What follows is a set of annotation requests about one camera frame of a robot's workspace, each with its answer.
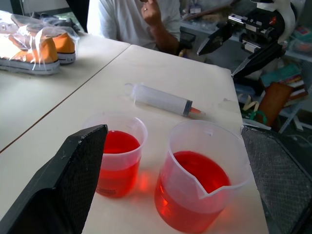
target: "red liquid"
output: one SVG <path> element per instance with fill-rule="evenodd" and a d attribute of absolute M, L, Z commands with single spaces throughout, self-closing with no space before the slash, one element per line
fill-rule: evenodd
<path fill-rule="evenodd" d="M 198 179 L 207 192 L 211 193 L 222 186 L 230 185 L 230 180 L 223 169 L 204 155 L 181 151 L 174 156 L 185 170 Z M 197 213 L 180 206 L 167 194 L 160 179 L 156 185 L 155 204 L 167 224 L 185 233 L 205 231 L 221 212 Z"/>
<path fill-rule="evenodd" d="M 139 146 L 140 143 L 134 136 L 121 131 L 109 131 L 105 140 L 104 153 L 121 154 L 135 150 Z M 135 184 L 138 167 L 139 162 L 120 171 L 101 169 L 97 193 L 114 198 L 125 196 Z"/>

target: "white table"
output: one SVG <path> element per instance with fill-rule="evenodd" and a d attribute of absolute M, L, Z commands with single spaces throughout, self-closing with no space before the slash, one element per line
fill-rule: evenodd
<path fill-rule="evenodd" d="M 169 132 L 187 119 L 153 107 L 135 106 L 123 93 L 127 82 L 144 82 L 193 100 L 194 107 L 207 113 L 207 120 L 236 134 L 240 132 L 242 118 L 229 70 L 130 46 L 0 155 L 0 218 L 34 173 L 55 155 L 67 136 L 81 129 L 89 116 L 103 111 L 124 112 L 140 118 L 149 131 L 136 186 L 123 199 L 95 194 L 83 233 L 180 233 L 160 218 L 153 193 Z M 220 105 L 225 98 L 231 108 Z M 206 233 L 268 233 L 254 179 Z"/>
<path fill-rule="evenodd" d="M 129 46 L 85 35 L 78 43 L 77 60 L 61 66 L 58 74 L 0 71 L 0 152 Z"/>

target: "plastic beaker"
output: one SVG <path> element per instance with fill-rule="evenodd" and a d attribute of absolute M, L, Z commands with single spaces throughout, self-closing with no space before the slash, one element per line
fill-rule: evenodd
<path fill-rule="evenodd" d="M 133 188 L 147 129 L 136 117 L 101 113 L 88 119 L 84 127 L 107 124 L 109 133 L 96 192 L 108 197 L 125 196 Z"/>
<path fill-rule="evenodd" d="M 251 177 L 243 141 L 215 124 L 191 120 L 170 134 L 155 205 L 162 219 L 185 233 L 201 233 Z"/>

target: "shelf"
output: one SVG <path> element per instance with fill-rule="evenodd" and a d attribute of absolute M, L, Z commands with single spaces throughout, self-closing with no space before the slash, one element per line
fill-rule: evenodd
<path fill-rule="evenodd" d="M 182 28 L 187 28 L 187 29 L 191 29 L 197 32 L 201 32 L 201 33 L 205 33 L 208 35 L 211 35 L 212 33 L 214 33 L 213 30 L 207 30 L 204 29 L 202 27 L 200 27 L 200 22 L 188 22 L 188 21 L 183 21 L 181 23 L 181 27 Z M 236 41 L 239 42 L 239 36 L 238 35 L 234 35 L 230 38 L 230 40 L 232 41 Z M 312 56 L 306 55 L 306 54 L 302 54 L 302 53 L 298 53 L 298 52 L 294 52 L 294 51 L 286 51 L 285 56 L 291 57 L 291 58 L 295 58 L 295 59 L 301 59 L 304 61 L 308 61 L 308 62 L 312 62 Z"/>

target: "syringe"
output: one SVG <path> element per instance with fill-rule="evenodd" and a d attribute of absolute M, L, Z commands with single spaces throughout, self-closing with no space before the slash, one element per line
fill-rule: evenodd
<path fill-rule="evenodd" d="M 182 97 L 147 87 L 143 84 L 125 84 L 125 92 L 134 101 L 145 103 L 187 117 L 189 113 L 204 116 L 204 112 L 193 108 L 193 102 Z"/>

